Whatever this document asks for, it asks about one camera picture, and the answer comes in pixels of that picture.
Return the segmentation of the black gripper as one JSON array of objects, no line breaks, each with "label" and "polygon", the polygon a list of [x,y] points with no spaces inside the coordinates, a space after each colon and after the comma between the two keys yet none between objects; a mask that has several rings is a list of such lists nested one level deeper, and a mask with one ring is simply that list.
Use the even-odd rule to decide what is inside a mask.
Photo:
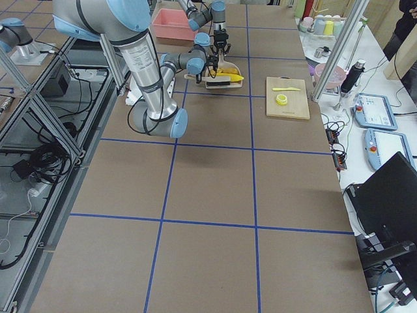
[{"label": "black gripper", "polygon": [[228,34],[226,29],[215,29],[213,32],[215,46],[224,46],[224,53],[229,53],[231,44],[227,43]]},{"label": "black gripper", "polygon": [[[219,54],[219,47],[217,45],[210,45],[213,54]],[[208,69],[217,70],[219,57],[217,55],[208,55],[205,66]]]}]

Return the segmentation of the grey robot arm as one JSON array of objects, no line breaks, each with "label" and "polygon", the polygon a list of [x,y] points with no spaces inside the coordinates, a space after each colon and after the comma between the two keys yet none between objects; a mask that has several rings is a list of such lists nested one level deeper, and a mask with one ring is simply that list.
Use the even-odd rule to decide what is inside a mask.
[{"label": "grey robot arm", "polygon": [[191,30],[197,31],[207,23],[212,23],[214,26],[214,47],[212,52],[215,55],[220,53],[227,55],[231,44],[227,42],[229,34],[227,33],[225,22],[225,3],[223,1],[213,1],[203,10],[198,10],[192,1],[180,0],[178,3],[186,14]]},{"label": "grey robot arm", "polygon": [[159,59],[149,27],[147,1],[54,1],[56,30],[74,38],[98,41],[107,36],[120,50],[141,98],[133,109],[134,130],[148,136],[180,138],[188,114],[167,91],[180,70],[199,77],[218,58],[209,54],[210,37],[200,33],[186,53],[167,53]]}]

